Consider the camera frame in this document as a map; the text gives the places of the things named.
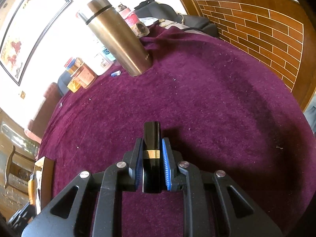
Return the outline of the black gold lipstick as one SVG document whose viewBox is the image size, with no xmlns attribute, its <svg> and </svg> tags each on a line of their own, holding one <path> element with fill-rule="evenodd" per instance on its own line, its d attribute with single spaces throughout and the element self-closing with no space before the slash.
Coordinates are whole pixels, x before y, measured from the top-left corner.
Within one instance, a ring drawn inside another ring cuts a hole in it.
<svg viewBox="0 0 316 237">
<path fill-rule="evenodd" d="M 161 129 L 158 121 L 144 123 L 142 191 L 159 194 L 161 187 Z"/>
</svg>

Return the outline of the cardboard tray box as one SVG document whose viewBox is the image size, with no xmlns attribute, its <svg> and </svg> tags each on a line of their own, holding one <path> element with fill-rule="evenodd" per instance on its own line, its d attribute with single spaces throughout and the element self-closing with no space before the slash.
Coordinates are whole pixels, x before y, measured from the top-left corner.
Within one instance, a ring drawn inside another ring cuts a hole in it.
<svg viewBox="0 0 316 237">
<path fill-rule="evenodd" d="M 51 201 L 54 161 L 42 157 L 34 164 L 33 174 L 36 178 L 35 214 L 39 214 Z"/>
</svg>

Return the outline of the maroon velvet tablecloth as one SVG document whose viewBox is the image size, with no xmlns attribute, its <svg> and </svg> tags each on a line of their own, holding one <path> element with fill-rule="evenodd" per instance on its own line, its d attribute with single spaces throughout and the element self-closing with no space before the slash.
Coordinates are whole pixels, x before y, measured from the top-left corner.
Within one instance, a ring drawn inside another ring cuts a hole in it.
<svg viewBox="0 0 316 237">
<path fill-rule="evenodd" d="M 121 160 L 158 121 L 186 161 L 227 172 L 284 235 L 315 236 L 315 137 L 286 85 L 210 36 L 153 26 L 141 42 L 154 60 L 144 74 L 106 73 L 57 103 L 40 145 L 53 195 Z"/>
</svg>

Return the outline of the yellow tape roll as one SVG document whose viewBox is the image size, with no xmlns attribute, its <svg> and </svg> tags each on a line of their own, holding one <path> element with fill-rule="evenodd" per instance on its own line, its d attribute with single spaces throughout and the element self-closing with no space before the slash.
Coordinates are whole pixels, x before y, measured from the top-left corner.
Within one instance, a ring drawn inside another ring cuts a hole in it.
<svg viewBox="0 0 316 237">
<path fill-rule="evenodd" d="M 77 80 L 72 79 L 68 85 L 67 88 L 72 91 L 73 93 L 76 93 L 81 87 L 81 84 L 79 84 L 79 82 L 77 82 Z"/>
</svg>

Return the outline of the black leather sofa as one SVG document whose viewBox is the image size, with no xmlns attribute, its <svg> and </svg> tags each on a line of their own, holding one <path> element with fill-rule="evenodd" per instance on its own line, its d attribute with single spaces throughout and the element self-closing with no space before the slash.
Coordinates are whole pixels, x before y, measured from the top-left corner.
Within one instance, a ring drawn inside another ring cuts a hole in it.
<svg viewBox="0 0 316 237">
<path fill-rule="evenodd" d="M 70 89 L 68 88 L 68 84 L 71 81 L 71 75 L 70 73 L 68 73 L 68 71 L 64 71 L 58 81 L 57 81 L 57 85 L 58 85 L 58 89 L 59 89 L 59 93 L 61 96 L 64 96 Z"/>
</svg>

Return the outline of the orange label jar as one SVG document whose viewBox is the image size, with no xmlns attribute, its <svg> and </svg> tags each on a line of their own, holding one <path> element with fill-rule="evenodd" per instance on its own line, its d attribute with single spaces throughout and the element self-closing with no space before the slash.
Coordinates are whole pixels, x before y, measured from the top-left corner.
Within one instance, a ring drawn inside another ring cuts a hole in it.
<svg viewBox="0 0 316 237">
<path fill-rule="evenodd" d="M 84 89 L 87 89 L 97 79 L 97 75 L 85 63 L 83 63 L 72 75 Z"/>
</svg>

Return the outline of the white label jar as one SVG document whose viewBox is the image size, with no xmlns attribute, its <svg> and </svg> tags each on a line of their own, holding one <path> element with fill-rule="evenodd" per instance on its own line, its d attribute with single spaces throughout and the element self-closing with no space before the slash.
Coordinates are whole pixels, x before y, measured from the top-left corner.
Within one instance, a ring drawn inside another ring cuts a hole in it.
<svg viewBox="0 0 316 237">
<path fill-rule="evenodd" d="M 110 61 L 107 57 L 103 56 L 103 54 L 98 53 L 95 55 L 93 58 L 93 67 L 94 67 L 94 72 L 98 75 L 101 76 L 103 75 L 106 71 L 108 71 L 113 65 L 113 62 Z"/>
</svg>

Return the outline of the wooden brick pattern cabinet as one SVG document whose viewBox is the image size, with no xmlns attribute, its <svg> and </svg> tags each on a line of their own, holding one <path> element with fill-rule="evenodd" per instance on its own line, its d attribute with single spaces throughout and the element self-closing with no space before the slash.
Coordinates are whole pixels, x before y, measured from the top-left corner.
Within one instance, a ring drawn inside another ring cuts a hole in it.
<svg viewBox="0 0 316 237">
<path fill-rule="evenodd" d="M 315 28 L 296 0 L 180 0 L 220 39 L 268 66 L 306 110 L 315 93 Z"/>
</svg>

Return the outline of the stainless steel thermos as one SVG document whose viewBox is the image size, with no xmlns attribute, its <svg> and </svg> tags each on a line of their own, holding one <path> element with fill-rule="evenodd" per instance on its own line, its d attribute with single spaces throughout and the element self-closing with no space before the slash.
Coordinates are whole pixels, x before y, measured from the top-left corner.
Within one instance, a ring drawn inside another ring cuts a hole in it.
<svg viewBox="0 0 316 237">
<path fill-rule="evenodd" d="M 108 0 L 91 0 L 78 14 L 130 76 L 152 67 L 150 54 Z"/>
</svg>

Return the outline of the framed painting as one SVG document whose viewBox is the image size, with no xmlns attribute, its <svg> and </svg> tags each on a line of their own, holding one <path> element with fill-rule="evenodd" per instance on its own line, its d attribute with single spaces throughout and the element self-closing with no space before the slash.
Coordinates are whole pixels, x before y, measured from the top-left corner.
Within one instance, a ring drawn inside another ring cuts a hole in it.
<svg viewBox="0 0 316 237">
<path fill-rule="evenodd" d="M 17 85 L 40 41 L 72 0 L 1 0 L 1 68 Z"/>
</svg>

